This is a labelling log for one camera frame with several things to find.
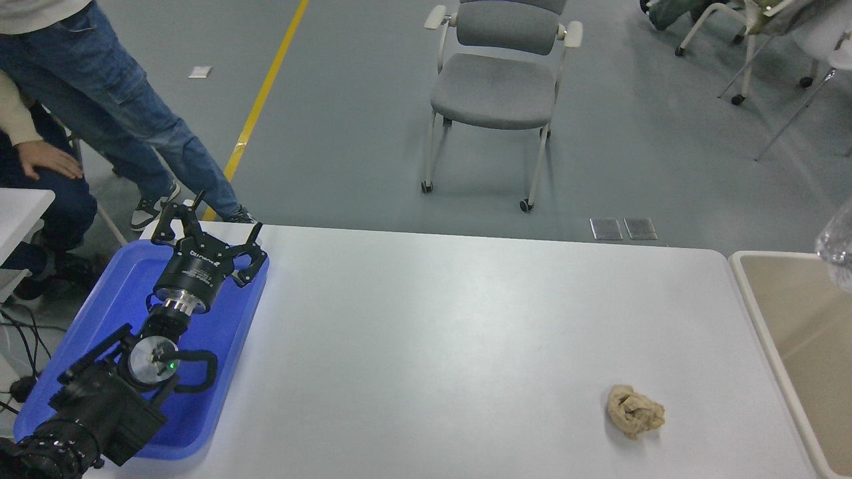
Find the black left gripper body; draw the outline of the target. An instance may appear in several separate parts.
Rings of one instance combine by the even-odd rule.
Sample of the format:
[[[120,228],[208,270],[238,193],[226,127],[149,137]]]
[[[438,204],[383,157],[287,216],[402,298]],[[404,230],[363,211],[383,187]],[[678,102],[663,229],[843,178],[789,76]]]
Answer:
[[[207,313],[225,278],[234,272],[234,257],[228,243],[218,239],[180,239],[174,254],[159,276],[153,294],[162,302],[194,298],[194,313]]]

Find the person's hand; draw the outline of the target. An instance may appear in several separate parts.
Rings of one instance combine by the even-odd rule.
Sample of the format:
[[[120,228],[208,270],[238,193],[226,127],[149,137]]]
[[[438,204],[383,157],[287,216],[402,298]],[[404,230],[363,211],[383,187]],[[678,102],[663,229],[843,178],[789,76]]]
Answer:
[[[51,170],[69,179],[83,179],[83,169],[72,155],[45,140],[30,140],[15,145],[25,176],[37,181],[38,169]]]

